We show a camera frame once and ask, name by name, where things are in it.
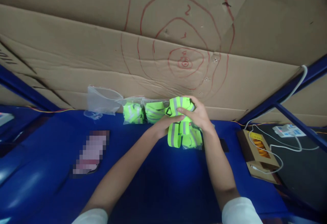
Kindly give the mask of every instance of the neon yellow reflective band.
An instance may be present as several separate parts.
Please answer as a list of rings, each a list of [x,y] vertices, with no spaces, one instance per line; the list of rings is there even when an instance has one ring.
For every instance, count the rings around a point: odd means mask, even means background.
[[[156,123],[165,114],[163,102],[152,102],[145,105],[145,114],[149,123]]]
[[[190,128],[190,134],[183,136],[182,141],[184,148],[197,148],[202,146],[203,140],[201,136],[201,132],[198,129]]]
[[[181,141],[182,138],[181,136],[178,134],[178,123],[172,123],[169,126],[169,132],[168,132],[168,145],[170,147],[176,147],[176,148],[180,148],[181,147]]]
[[[180,112],[177,111],[178,107],[183,107],[184,109],[194,111],[195,106],[191,102],[188,97],[175,97],[169,100],[169,107],[165,109],[165,114],[170,117],[175,117],[181,115]],[[169,126],[168,129],[168,145],[171,147],[179,148],[181,146],[181,141],[183,137],[183,141],[188,145],[188,147],[196,147],[196,143],[198,143],[198,134],[194,133],[194,136],[190,134],[192,127],[189,125],[191,119],[189,117],[185,117],[179,123],[173,123],[173,125]]]
[[[142,107],[138,103],[127,102],[123,106],[123,115],[124,115],[124,120],[128,123],[133,123],[133,124],[143,123],[144,115],[143,115]]]

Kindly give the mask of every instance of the orange wire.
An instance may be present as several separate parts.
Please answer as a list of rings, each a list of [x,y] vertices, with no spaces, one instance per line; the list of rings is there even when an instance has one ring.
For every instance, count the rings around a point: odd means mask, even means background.
[[[58,111],[42,111],[42,110],[36,109],[34,107],[31,107],[31,106],[27,106],[27,107],[31,108],[34,111],[38,111],[38,112],[42,112],[42,113],[61,113],[61,112],[64,112],[64,111],[69,111],[69,110],[77,110],[77,109],[63,109],[63,110],[58,110]]]
[[[32,110],[35,110],[35,111],[38,111],[38,112],[42,112],[42,113],[61,113],[61,112],[64,112],[64,111],[69,111],[69,110],[77,110],[77,109],[62,109],[62,110],[58,110],[58,111],[42,111],[42,110],[39,110],[39,109],[36,109],[34,107],[31,107],[31,106],[27,106],[28,108],[31,108]],[[276,122],[269,122],[269,123],[259,123],[259,124],[253,124],[253,125],[263,125],[263,124],[284,124],[284,123],[276,123]]]

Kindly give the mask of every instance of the hand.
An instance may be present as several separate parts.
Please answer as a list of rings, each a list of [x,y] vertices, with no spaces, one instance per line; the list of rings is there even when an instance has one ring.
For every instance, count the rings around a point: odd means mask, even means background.
[[[209,130],[213,129],[213,126],[210,122],[208,117],[207,111],[205,110],[204,104],[202,104],[197,98],[194,96],[185,95],[183,97],[191,98],[192,102],[194,103],[196,109],[194,111],[186,110],[182,107],[179,107],[177,110],[184,114],[185,116],[189,117],[192,122],[201,128],[202,130]]]
[[[158,122],[156,122],[151,128],[148,130],[151,131],[155,138],[159,140],[168,134],[169,125],[175,122],[180,122],[185,118],[184,115],[176,116],[176,117],[168,117],[164,115]]]

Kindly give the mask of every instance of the blue table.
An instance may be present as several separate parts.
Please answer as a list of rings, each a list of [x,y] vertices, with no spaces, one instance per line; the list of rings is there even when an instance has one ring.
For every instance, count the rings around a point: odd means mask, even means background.
[[[0,140],[9,141],[23,131],[31,122],[36,120],[42,113],[21,106],[0,105],[0,113],[11,113],[14,119],[0,127]]]
[[[150,127],[122,124],[121,114],[103,115],[99,120],[85,117],[83,111],[55,114],[22,143],[29,151],[29,164],[0,188],[0,195],[6,193],[6,199],[11,197],[19,203],[6,211],[17,220],[25,220],[21,223],[71,223],[106,172]],[[226,155],[240,194],[252,200],[263,219],[289,215],[273,184],[250,176],[236,136],[240,126],[226,121],[213,124],[229,147]],[[70,166],[90,130],[110,130],[109,147],[96,173],[71,179]],[[0,212],[5,204],[0,203]],[[109,222],[221,222],[204,152],[170,148],[167,138],[161,139],[117,203]]]

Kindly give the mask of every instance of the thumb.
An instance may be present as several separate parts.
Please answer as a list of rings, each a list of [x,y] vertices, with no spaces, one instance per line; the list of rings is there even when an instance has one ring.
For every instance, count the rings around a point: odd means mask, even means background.
[[[182,107],[177,108],[177,110],[178,110],[180,113],[182,113],[182,114],[184,114],[185,116],[187,116],[187,117],[189,117],[190,119],[192,119],[192,117],[193,117],[193,113],[192,113],[191,111],[186,110],[186,109],[184,109],[184,108],[182,108]]]

